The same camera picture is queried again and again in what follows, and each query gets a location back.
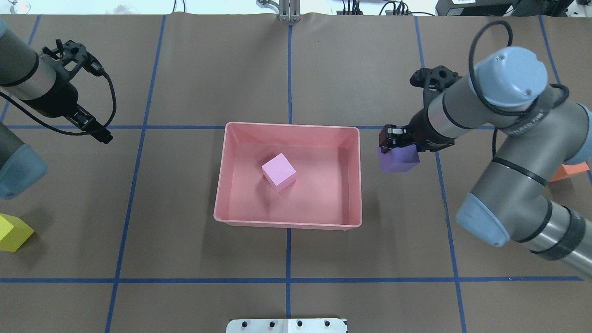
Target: foam block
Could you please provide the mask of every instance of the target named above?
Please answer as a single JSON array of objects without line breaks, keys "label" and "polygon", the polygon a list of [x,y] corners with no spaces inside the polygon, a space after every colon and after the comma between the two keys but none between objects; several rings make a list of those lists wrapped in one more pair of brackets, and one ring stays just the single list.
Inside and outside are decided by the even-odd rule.
[{"label": "foam block", "polygon": [[278,193],[296,180],[296,170],[283,153],[263,164],[262,169],[265,178]]},{"label": "foam block", "polygon": [[382,172],[407,172],[419,164],[419,154],[415,145],[393,148],[384,154],[378,147],[378,160]]},{"label": "foam block", "polygon": [[18,217],[0,214],[0,250],[15,252],[33,232]]},{"label": "foam block", "polygon": [[557,181],[557,180],[561,180],[561,179],[570,178],[575,175],[586,172],[588,170],[590,170],[590,167],[588,167],[588,163],[586,163],[586,162],[576,164],[576,165],[563,164],[559,167],[559,170],[557,170],[557,172],[555,173],[553,178],[551,178],[551,181]]}]

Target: blue joint cap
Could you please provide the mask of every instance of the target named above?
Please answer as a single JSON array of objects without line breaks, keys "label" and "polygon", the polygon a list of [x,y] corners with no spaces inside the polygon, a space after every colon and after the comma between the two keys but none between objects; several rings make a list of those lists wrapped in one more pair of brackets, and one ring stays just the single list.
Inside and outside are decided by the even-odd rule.
[{"label": "blue joint cap", "polygon": [[485,99],[499,107],[532,103],[547,86],[547,69],[536,54],[523,47],[501,49],[475,65]]},{"label": "blue joint cap", "polygon": [[10,200],[47,173],[47,164],[29,145],[22,145],[0,168],[0,198]]},{"label": "blue joint cap", "polygon": [[510,234],[494,213],[475,194],[466,195],[456,214],[456,221],[473,235],[499,248],[510,240]]},{"label": "blue joint cap", "polygon": [[4,36],[4,34],[8,31],[8,26],[6,22],[2,18],[0,18],[0,37]]},{"label": "blue joint cap", "polygon": [[586,162],[592,156],[592,113],[586,106],[582,104],[578,105],[581,106],[588,115],[588,134],[586,135],[586,139],[580,150],[572,158],[564,162],[564,164],[567,165],[576,165]]}]

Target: pink bin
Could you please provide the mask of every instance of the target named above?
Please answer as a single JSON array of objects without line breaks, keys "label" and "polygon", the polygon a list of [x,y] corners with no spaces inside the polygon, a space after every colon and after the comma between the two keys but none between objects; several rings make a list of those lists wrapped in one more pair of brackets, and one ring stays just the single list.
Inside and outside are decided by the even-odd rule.
[{"label": "pink bin", "polygon": [[[283,153],[298,174],[277,193],[261,166]],[[233,226],[348,230],[362,224],[355,127],[228,123],[214,218]]]}]

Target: blue tape line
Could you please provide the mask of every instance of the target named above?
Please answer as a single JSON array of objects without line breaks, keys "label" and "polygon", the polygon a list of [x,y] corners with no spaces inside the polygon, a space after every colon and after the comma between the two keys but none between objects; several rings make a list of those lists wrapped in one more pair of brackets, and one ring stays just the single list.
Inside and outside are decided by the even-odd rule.
[{"label": "blue tape line", "polygon": [[460,282],[584,281],[577,276],[460,277]]},{"label": "blue tape line", "polygon": [[6,113],[8,112],[9,106],[10,106],[10,102],[6,101],[6,103],[4,103],[4,109],[2,110],[2,115],[0,115],[0,123],[2,123],[4,121],[4,118],[6,117]]},{"label": "blue tape line", "polygon": [[127,204],[126,220],[123,225],[123,233],[121,235],[121,244],[119,248],[119,256],[117,258],[117,268],[115,269],[115,281],[113,282],[113,291],[111,293],[111,302],[109,305],[109,312],[107,315],[107,323],[105,324],[105,333],[111,330],[111,321],[113,319],[113,310],[115,309],[115,299],[117,298],[118,281],[121,274],[121,263],[123,261],[123,252],[126,248],[127,230],[130,224],[131,207],[136,193],[136,183],[138,180],[138,171],[140,169],[140,161],[142,157],[142,149],[144,148],[144,138],[146,137],[146,126],[148,125],[148,116],[150,116],[150,105],[152,103],[152,93],[154,91],[154,82],[156,80],[156,72],[158,70],[158,60],[160,58],[160,48],[162,46],[162,37],[165,33],[166,16],[162,16],[162,23],[160,24],[160,36],[158,38],[158,46],[156,48],[156,56],[154,60],[154,68],[152,70],[152,79],[150,80],[150,90],[148,93],[148,101],[146,102],[146,111],[144,112],[144,122],[142,133],[140,135],[140,144],[138,147],[138,154],[136,156],[136,166],[134,167],[134,175],[131,181],[130,198]]},{"label": "blue tape line", "polygon": [[539,24],[540,30],[543,32],[543,39],[545,40],[545,47],[547,48],[547,55],[549,55],[549,61],[551,61],[551,68],[553,69],[553,74],[555,75],[555,79],[557,83],[561,84],[561,80],[559,79],[559,74],[557,74],[557,68],[555,67],[555,61],[553,60],[553,55],[551,54],[551,48],[549,47],[549,40],[547,39],[547,32],[545,30],[545,23],[543,22],[543,16],[539,14]]},{"label": "blue tape line", "polygon": [[359,130],[381,130],[384,126],[354,126]]},{"label": "blue tape line", "polygon": [[286,318],[292,318],[292,229],[286,230]]},{"label": "blue tape line", "polygon": [[[37,19],[35,20],[35,24],[33,25],[33,30],[31,31],[31,34],[29,35],[29,41],[27,42],[27,45],[31,46],[31,43],[33,42],[33,38],[35,38],[35,33],[37,32],[37,27],[39,26],[39,21],[41,20],[41,15],[37,16]],[[8,107],[10,106],[10,102],[6,101],[6,103],[4,103],[4,109],[2,110],[2,115],[0,116],[0,123],[2,123],[4,121],[4,118],[6,118],[6,114],[8,113]]]},{"label": "blue tape line", "polygon": [[450,212],[448,210],[448,199],[446,198],[446,188],[444,186],[444,176],[442,174],[442,163],[440,162],[440,153],[436,152],[436,166],[438,169],[438,179],[440,181],[440,194],[444,202],[444,212],[446,214],[446,229],[448,231],[448,247],[450,248],[450,256],[452,260],[452,271],[455,278],[456,300],[458,302],[458,312],[461,318],[462,332],[466,333],[465,310],[462,304],[461,284],[458,277],[458,266],[456,264],[456,252],[454,250],[454,239],[452,237],[452,227],[450,224]]},{"label": "blue tape line", "polygon": [[430,283],[454,282],[453,277],[295,277],[292,283]]},{"label": "blue tape line", "polygon": [[120,278],[119,283],[286,283],[285,278]]},{"label": "blue tape line", "polygon": [[147,125],[149,130],[223,130],[226,126],[208,125]]},{"label": "blue tape line", "polygon": [[[585,281],[578,276],[494,277],[296,277],[290,283],[452,283],[452,282]],[[286,283],[287,278],[120,278],[118,284],[249,284]],[[0,283],[114,283],[114,278],[5,277]]]},{"label": "blue tape line", "polygon": [[417,16],[413,16],[415,20],[415,34],[417,35],[417,48],[419,49],[419,60],[421,61],[422,67],[426,66],[426,63],[423,59],[423,47],[422,47],[422,35],[419,32],[419,20]]},{"label": "blue tape line", "polygon": [[288,124],[292,121],[292,25],[288,26]]},{"label": "blue tape line", "polygon": [[[17,130],[43,130],[45,127],[42,125],[10,125],[7,126],[9,129],[17,129]],[[75,130],[78,127],[74,125],[55,125],[57,129],[62,130]],[[142,125],[110,125],[110,130],[141,130],[143,128]]]},{"label": "blue tape line", "polygon": [[[423,46],[422,46],[422,37],[419,29],[419,20],[417,16],[414,17],[415,19],[415,31],[417,34],[417,47],[419,48],[419,58],[422,63],[422,67],[424,68],[425,61],[423,57]],[[448,200],[446,199],[446,188],[444,186],[444,177],[442,175],[442,164],[440,163],[440,153],[436,152],[436,166],[438,169],[438,179],[440,181],[440,192],[442,195],[442,201],[444,203],[444,211],[446,213],[446,228],[448,230],[448,246],[450,248],[450,257],[452,260],[452,271],[454,273],[455,279],[455,287],[456,287],[456,301],[458,302],[458,313],[461,319],[461,328],[462,333],[466,333],[466,321],[465,321],[465,309],[462,304],[462,293],[461,293],[461,283],[458,280],[458,266],[456,264],[456,254],[454,251],[454,240],[452,237],[452,228],[450,226],[450,213],[448,211]]]},{"label": "blue tape line", "polygon": [[114,278],[6,277],[0,283],[113,283]]},{"label": "blue tape line", "polygon": [[41,15],[37,16],[35,24],[33,25],[33,31],[31,32],[31,36],[29,36],[29,41],[27,42],[27,45],[29,46],[31,46],[31,44],[33,43],[33,38],[35,38],[35,33],[37,32],[37,27],[39,26],[39,21],[41,21]]}]

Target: pink cube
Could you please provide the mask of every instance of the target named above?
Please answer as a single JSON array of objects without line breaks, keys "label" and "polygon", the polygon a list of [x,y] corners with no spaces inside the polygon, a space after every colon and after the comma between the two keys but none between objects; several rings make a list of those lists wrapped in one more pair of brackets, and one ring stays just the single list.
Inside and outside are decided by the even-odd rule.
[{"label": "pink cube", "polygon": [[265,178],[278,193],[296,180],[296,170],[283,153],[263,164],[262,168]]}]

